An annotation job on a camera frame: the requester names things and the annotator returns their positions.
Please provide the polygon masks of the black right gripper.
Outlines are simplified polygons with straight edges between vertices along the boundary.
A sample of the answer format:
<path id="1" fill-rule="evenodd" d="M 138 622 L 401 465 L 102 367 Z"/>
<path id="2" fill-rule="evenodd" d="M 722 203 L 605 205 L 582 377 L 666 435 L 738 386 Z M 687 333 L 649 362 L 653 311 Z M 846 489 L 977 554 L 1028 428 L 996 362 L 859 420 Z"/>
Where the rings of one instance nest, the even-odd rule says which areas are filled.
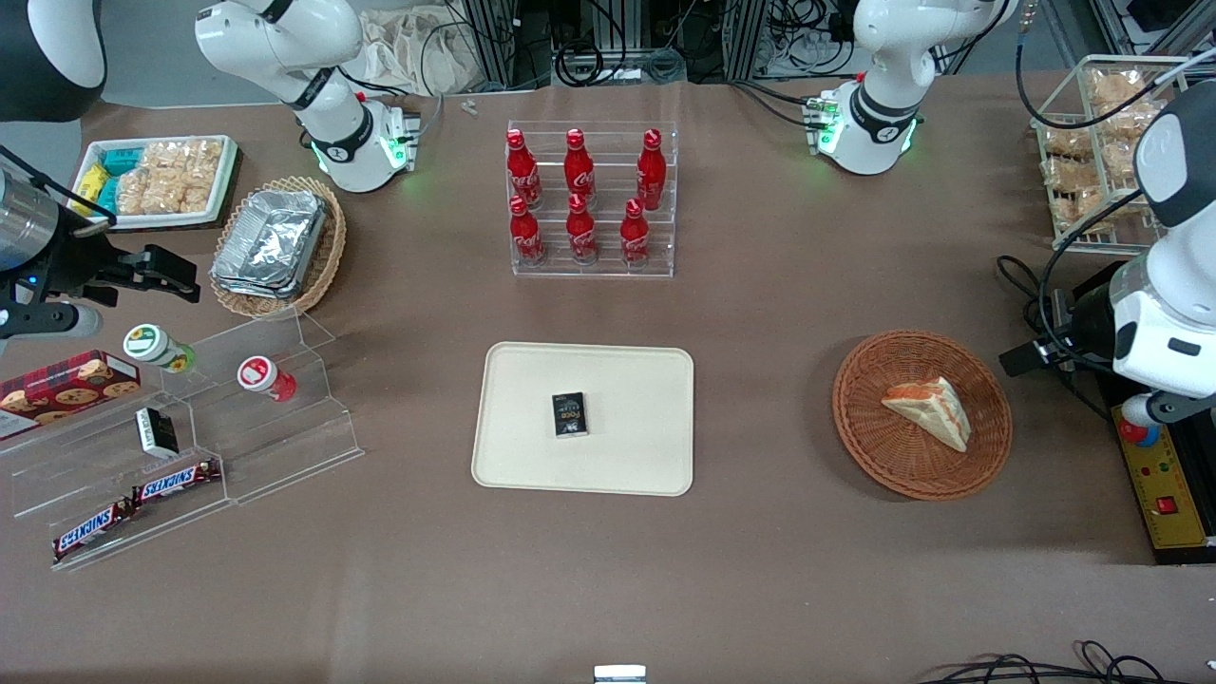
<path id="1" fill-rule="evenodd" d="M 27 316 L 52 316 L 49 297 L 69 295 L 117 304 L 119 288 L 161 292 L 199 303 L 191 260 L 158 245 L 126 253 L 109 245 L 105 226 L 77 213 L 27 217 Z"/>

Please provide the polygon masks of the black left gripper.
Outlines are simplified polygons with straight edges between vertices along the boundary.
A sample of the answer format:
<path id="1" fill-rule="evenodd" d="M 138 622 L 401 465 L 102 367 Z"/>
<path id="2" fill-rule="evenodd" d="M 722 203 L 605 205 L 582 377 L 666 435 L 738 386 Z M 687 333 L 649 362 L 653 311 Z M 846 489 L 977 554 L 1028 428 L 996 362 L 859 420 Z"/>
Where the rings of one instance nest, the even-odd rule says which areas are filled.
<path id="1" fill-rule="evenodd" d="M 1094 274 L 1082 284 L 1052 288 L 1048 295 L 1048 323 L 1065 347 L 1102 368 L 1111 368 L 1116 333 L 1111 312 L 1113 274 Z M 998 357 L 1008 377 L 1045 370 L 1053 364 L 1053 348 L 1026 342 Z"/>

